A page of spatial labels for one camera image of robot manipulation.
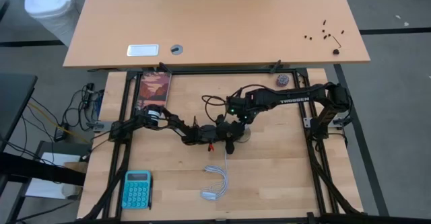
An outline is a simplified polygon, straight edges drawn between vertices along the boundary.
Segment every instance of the wooden desk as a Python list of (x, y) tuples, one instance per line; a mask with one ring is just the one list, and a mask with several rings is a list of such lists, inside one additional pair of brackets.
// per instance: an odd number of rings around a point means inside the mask
[[(342, 45), (337, 56), (334, 36)], [(128, 57), (130, 44), (159, 44), (158, 56)], [(171, 53), (175, 44), (183, 46), (182, 54)], [(64, 66), (250, 65), (279, 59), (370, 60), (346, 0), (86, 0)]]
[[(308, 74), (311, 84), (327, 82), (323, 69), (309, 69)], [(101, 120), (118, 119), (125, 76), (126, 73), (109, 74)], [(201, 101), (203, 94), (224, 97), (250, 83), (275, 87), (276, 77), (277, 74), (175, 75), (167, 108), (188, 124), (194, 115), (200, 125), (210, 124)], [(317, 104), (317, 108), (320, 112), (322, 107)], [(209, 108), (212, 116), (223, 111), (220, 107)], [(308, 211), (318, 215), (299, 106), (288, 104), (260, 113), (251, 131), (251, 139), (235, 143), (234, 154), (228, 156), (229, 189), (217, 202), (202, 199), (199, 191), (220, 181), (220, 175), (205, 173), (203, 168), (208, 164), (224, 166), (223, 143), (215, 144), (215, 152), (208, 153), (207, 145), (186, 146), (171, 130), (135, 131), (129, 170), (152, 171), (153, 208), (123, 210), (122, 220), (304, 217)], [(105, 140), (104, 137), (96, 139), (94, 145)], [(354, 207), (361, 209), (343, 138), (331, 135), (325, 140), (325, 146), (335, 185)], [(112, 150), (113, 144), (105, 143), (92, 153), (78, 217), (87, 214), (103, 193)], [(116, 201), (113, 197), (112, 210)]]

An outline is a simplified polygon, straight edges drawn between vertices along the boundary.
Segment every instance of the calculator screen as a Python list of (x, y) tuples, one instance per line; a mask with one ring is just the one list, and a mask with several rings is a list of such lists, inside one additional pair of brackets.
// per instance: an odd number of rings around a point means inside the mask
[(147, 180), (147, 174), (128, 174), (127, 180)]

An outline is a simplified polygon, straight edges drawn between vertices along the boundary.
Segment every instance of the yellow cable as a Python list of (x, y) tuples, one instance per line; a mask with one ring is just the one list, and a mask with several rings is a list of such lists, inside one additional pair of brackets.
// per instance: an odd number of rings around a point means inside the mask
[(33, 107), (34, 109), (36, 109), (37, 111), (39, 111), (39, 113), (41, 113), (51, 124), (53, 124), (54, 126), (56, 126), (58, 129), (61, 129), (62, 131), (64, 131), (65, 133), (69, 133), (72, 136), (77, 137), (78, 139), (81, 139), (83, 142), (90, 144), (89, 141), (87, 141), (85, 138), (83, 138), (81, 135), (71, 132), (70, 130), (66, 130), (63, 127), (59, 126), (57, 123), (53, 122), (41, 109), (39, 109), (39, 107), (35, 106), (34, 104), (28, 102), (28, 105)]

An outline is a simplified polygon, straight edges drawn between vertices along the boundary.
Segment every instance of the white trash bin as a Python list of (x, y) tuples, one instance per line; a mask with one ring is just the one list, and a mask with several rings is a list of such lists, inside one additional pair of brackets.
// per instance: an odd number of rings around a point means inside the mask
[(27, 13), (69, 47), (79, 14), (76, 0), (26, 0)]

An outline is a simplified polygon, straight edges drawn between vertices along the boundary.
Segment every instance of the robotic arm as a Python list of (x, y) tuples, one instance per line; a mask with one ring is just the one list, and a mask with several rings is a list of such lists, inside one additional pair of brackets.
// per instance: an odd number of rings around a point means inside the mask
[[(245, 97), (242, 98), (242, 90), (252, 86), (261, 88), (246, 92)], [(176, 132), (186, 145), (210, 144), (210, 150), (212, 143), (225, 141), (227, 153), (232, 154), (234, 142), (243, 136), (245, 125), (253, 123), (258, 113), (270, 110), (280, 104), (307, 101), (316, 101), (325, 107), (319, 117), (311, 120), (311, 134), (315, 139), (327, 138), (328, 124), (337, 113), (345, 112), (350, 107), (350, 99), (346, 89), (333, 83), (279, 91), (263, 85), (248, 85), (226, 98), (226, 111), (231, 115), (237, 115), (238, 122), (226, 122), (225, 117), (219, 115), (215, 121), (215, 126), (198, 126), (196, 120), (192, 126), (187, 126), (183, 120), (169, 112), (165, 107), (149, 105), (130, 120), (114, 122), (111, 126), (109, 140), (128, 139), (134, 130), (142, 127), (152, 130), (169, 128)], [(160, 127), (159, 122), (162, 120), (167, 121), (167, 125)]]
[(316, 139), (328, 137), (328, 124), (337, 113), (345, 112), (350, 108), (350, 98), (347, 90), (334, 83), (316, 84), (300, 89), (285, 89), (275, 91), (263, 85), (261, 89), (255, 89), (240, 97), (239, 89), (232, 96), (227, 97), (226, 108), (229, 114), (237, 115), (240, 122), (253, 123), (258, 113), (270, 110), (278, 105), (292, 104), (298, 102), (315, 101), (321, 103), (324, 109), (318, 118), (311, 120), (312, 136)]

